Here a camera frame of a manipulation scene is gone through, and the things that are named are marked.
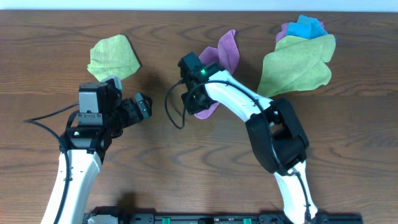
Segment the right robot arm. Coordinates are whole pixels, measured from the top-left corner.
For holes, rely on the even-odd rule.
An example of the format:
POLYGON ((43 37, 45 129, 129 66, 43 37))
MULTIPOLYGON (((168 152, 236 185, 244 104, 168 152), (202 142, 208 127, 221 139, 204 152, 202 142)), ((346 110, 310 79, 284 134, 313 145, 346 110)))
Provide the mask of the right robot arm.
POLYGON ((274 101, 238 82, 219 63, 205 65, 193 53, 178 62, 184 114, 195 114, 221 103, 245 124, 252 151, 266 171, 273 174, 292 223, 310 223, 318 212, 306 177, 308 137, 286 99, 274 101))

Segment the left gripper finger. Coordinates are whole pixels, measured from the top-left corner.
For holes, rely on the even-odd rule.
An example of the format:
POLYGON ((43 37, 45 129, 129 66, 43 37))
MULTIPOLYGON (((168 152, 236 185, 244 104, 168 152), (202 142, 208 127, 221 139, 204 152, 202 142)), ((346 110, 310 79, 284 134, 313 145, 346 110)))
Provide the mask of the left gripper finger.
POLYGON ((142 112, 143 117, 150 118, 152 116, 152 99, 149 96, 142 95, 143 100, 145 101, 144 106, 145 110, 142 112))
POLYGON ((144 106, 145 101, 143 100, 142 95, 143 95, 143 94, 142 94, 141 92, 138 92, 138 93, 136 93, 136 94, 134 95, 134 98, 135 98, 135 100, 136 100, 137 106, 138 106, 138 108, 139 108, 139 110, 140 110, 140 112, 141 112, 141 115, 142 115, 142 117, 143 117, 142 112, 145 110, 145 106, 144 106))

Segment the purple microfiber cloth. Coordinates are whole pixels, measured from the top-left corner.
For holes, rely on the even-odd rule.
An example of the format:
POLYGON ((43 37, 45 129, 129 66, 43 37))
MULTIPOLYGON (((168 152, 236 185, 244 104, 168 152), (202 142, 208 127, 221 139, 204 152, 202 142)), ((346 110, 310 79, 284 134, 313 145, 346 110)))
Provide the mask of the purple microfiber cloth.
POLYGON ((238 66, 240 54, 234 36, 236 31, 229 30, 218 41, 217 48, 207 47, 200 55, 201 63, 209 65, 218 62, 232 75, 238 66))

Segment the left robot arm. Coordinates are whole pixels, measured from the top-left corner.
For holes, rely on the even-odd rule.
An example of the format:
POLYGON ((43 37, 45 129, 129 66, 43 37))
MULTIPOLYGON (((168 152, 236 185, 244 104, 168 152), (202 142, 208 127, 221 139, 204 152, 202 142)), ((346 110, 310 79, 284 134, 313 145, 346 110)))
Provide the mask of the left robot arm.
POLYGON ((152 99, 123 98, 114 80, 80 85, 79 110, 59 137, 57 178, 42 223, 81 223, 106 151, 124 128, 150 118, 152 99))

